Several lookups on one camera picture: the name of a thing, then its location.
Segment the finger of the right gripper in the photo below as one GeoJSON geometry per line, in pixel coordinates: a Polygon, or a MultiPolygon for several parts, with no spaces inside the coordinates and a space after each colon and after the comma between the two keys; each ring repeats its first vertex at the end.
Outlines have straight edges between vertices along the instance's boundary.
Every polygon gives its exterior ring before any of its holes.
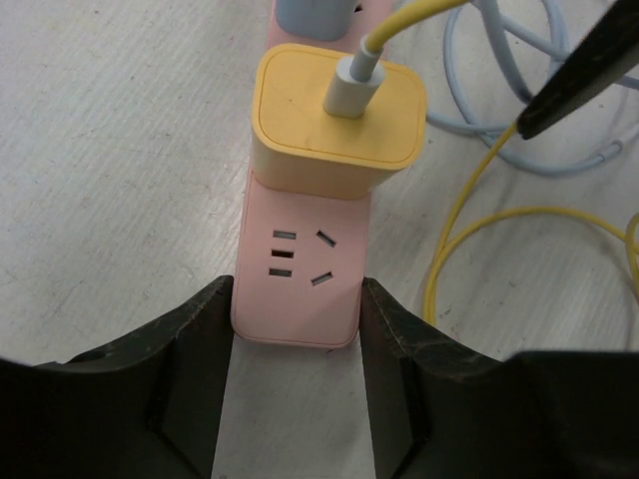
{"type": "Polygon", "coordinates": [[[638,2],[612,4],[517,118],[530,140],[581,108],[638,65],[638,2]]]}

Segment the blue charger plug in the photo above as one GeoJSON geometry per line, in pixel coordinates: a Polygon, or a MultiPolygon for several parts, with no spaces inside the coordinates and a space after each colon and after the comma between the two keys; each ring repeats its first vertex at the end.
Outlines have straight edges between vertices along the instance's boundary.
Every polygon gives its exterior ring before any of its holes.
{"type": "Polygon", "coordinates": [[[336,41],[348,31],[355,0],[277,0],[275,17],[287,33],[319,41],[336,41]]]}

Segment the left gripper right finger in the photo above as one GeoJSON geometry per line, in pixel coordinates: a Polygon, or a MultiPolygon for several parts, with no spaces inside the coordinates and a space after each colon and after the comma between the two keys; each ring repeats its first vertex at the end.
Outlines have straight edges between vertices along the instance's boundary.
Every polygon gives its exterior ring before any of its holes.
{"type": "Polygon", "coordinates": [[[361,286],[378,478],[634,478],[638,357],[523,351],[497,361],[361,286]]]}

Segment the yellow charger plug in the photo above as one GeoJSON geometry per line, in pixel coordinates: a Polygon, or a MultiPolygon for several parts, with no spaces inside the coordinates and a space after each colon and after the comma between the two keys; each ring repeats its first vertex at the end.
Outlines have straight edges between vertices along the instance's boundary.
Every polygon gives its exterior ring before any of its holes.
{"type": "Polygon", "coordinates": [[[266,188],[356,200],[410,167],[422,146],[426,92],[410,69],[381,62],[384,79],[356,119],[323,99],[343,52],[300,44],[267,51],[252,106],[254,177],[266,188]]]}

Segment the pink power strip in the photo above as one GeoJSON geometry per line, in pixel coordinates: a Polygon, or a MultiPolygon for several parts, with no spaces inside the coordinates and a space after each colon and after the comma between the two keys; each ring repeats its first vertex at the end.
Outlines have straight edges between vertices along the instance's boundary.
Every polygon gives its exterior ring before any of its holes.
{"type": "MultiPolygon", "coordinates": [[[[347,33],[319,41],[285,32],[271,17],[268,50],[300,44],[345,54],[323,99],[333,116],[360,117],[383,81],[379,56],[363,37],[390,9],[357,1],[347,33]]],[[[233,292],[232,325],[243,338],[341,347],[355,336],[370,215],[356,200],[272,190],[254,177],[251,157],[233,292]]]]}

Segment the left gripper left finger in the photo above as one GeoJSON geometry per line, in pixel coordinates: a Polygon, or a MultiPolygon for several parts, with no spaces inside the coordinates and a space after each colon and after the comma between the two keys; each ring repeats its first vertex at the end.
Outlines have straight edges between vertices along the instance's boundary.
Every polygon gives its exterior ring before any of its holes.
{"type": "Polygon", "coordinates": [[[65,363],[1,363],[5,478],[208,478],[234,333],[233,280],[65,363]]]}

